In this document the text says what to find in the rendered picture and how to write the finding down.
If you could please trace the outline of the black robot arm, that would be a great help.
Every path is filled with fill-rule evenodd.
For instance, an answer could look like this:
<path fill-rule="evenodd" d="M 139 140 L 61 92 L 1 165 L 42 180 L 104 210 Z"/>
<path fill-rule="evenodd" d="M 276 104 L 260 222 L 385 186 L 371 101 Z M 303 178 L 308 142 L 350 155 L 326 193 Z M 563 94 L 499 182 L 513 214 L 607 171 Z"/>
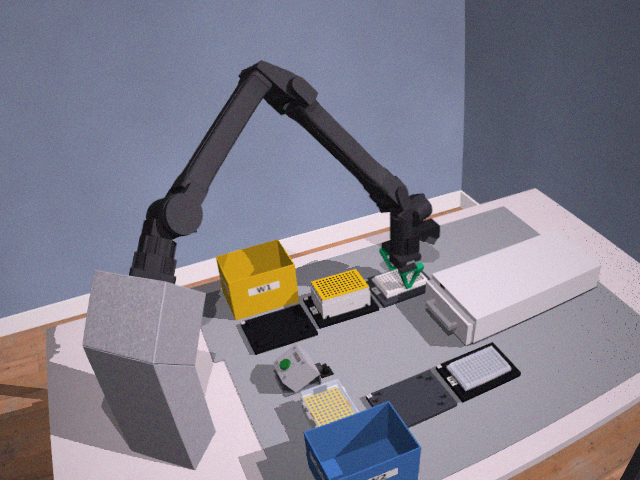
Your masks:
<path fill-rule="evenodd" d="M 440 237 L 440 225 L 432 218 L 425 220 L 432 214 L 432 205 L 425 195 L 409 196 L 406 185 L 381 166 L 318 103 L 318 92 L 304 78 L 263 60 L 242 70 L 239 78 L 234 92 L 165 198 L 149 206 L 129 276 L 175 284 L 177 243 L 173 239 L 197 232 L 206 193 L 262 99 L 280 115 L 286 114 L 299 123 L 353 174 L 380 213 L 390 212 L 391 234 L 405 237 L 413 230 L 407 238 L 407 255 L 419 252 L 420 241 L 435 244 Z"/>

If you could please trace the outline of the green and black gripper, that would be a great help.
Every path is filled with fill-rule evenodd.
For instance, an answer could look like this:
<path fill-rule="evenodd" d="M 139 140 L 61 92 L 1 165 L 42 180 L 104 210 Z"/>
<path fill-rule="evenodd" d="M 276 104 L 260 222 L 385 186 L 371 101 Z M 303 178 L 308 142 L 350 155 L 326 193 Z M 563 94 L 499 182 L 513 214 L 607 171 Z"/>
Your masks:
<path fill-rule="evenodd" d="M 386 262 L 390 271 L 396 270 L 396 268 L 398 269 L 398 272 L 400 274 L 400 277 L 406 289 L 409 289 L 412 287 L 416 278 L 424 269 L 424 265 L 421 262 L 417 264 L 411 263 L 407 265 L 407 262 L 410 262 L 413 260 L 415 260 L 416 262 L 421 260 L 421 254 L 417 252 L 411 255 L 407 255 L 407 238 L 411 237 L 412 233 L 405 237 L 398 237 L 398 236 L 393 237 L 393 236 L 394 235 L 392 235 L 390 232 L 390 240 L 382 242 L 382 248 L 379 249 L 379 252 L 383 257 L 384 261 Z M 388 255 L 389 255 L 389 259 L 387 257 Z M 390 262 L 394 265 L 393 267 Z M 411 278 L 411 281 L 408 284 L 406 276 L 407 274 L 413 271 L 416 271 L 416 272 L 414 272 Z"/>

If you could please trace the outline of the blue bin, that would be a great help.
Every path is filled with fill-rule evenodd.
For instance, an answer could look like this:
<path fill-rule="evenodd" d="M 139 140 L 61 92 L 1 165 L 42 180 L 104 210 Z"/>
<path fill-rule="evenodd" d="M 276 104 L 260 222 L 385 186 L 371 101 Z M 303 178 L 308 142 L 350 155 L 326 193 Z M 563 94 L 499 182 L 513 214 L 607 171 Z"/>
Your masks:
<path fill-rule="evenodd" d="M 305 431 L 304 439 L 315 480 L 418 480 L 421 446 L 389 401 Z"/>

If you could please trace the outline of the yellow bin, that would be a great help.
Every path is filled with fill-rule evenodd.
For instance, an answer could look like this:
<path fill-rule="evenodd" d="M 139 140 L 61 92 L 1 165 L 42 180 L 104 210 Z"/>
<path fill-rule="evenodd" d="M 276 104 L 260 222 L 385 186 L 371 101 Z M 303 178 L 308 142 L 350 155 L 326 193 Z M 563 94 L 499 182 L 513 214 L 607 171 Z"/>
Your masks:
<path fill-rule="evenodd" d="M 295 264 L 278 239 L 216 256 L 216 261 L 235 320 L 299 302 Z"/>

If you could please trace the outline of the grey bench mat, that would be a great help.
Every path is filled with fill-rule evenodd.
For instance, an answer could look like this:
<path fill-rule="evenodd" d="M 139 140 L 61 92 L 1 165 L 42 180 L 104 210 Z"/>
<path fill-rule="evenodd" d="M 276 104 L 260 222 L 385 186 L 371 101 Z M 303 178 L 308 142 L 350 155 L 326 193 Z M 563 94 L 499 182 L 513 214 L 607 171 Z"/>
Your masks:
<path fill-rule="evenodd" d="M 420 241 L 432 274 L 539 234 L 502 206 L 440 225 Z M 442 480 L 567 416 L 640 372 L 640 315 L 599 281 L 597 287 L 475 344 L 465 345 L 426 307 L 425 293 L 319 328 L 303 298 L 311 282 L 356 269 L 363 279 L 390 271 L 382 243 L 295 268 L 299 302 L 235 320 L 223 290 L 206 294 L 201 329 L 215 363 L 225 361 L 267 459 L 264 480 L 315 480 L 297 393 L 285 397 L 272 362 L 295 343 L 327 364 L 359 412 L 366 395 L 430 370 L 457 406 L 410 428 L 422 447 L 418 480 Z M 240 322 L 300 304 L 318 331 L 255 355 Z M 495 343 L 521 375 L 462 403 L 436 365 Z"/>

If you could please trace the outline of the white assay plate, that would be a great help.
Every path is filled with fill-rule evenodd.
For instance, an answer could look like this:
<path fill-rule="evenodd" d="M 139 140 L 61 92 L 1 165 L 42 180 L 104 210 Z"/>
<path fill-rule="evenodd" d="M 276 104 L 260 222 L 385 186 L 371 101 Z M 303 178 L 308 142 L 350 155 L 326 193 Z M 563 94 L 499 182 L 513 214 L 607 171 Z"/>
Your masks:
<path fill-rule="evenodd" d="M 447 365 L 446 368 L 465 391 L 512 370 L 510 365 L 492 346 L 454 361 Z"/>
<path fill-rule="evenodd" d="M 408 283 L 410 283 L 413 274 L 414 272 L 407 275 Z M 372 278 L 372 282 L 378 287 L 378 289 L 385 295 L 386 298 L 426 285 L 426 281 L 428 281 L 427 278 L 422 273 L 420 273 L 413 283 L 412 287 L 406 289 L 397 269 Z"/>

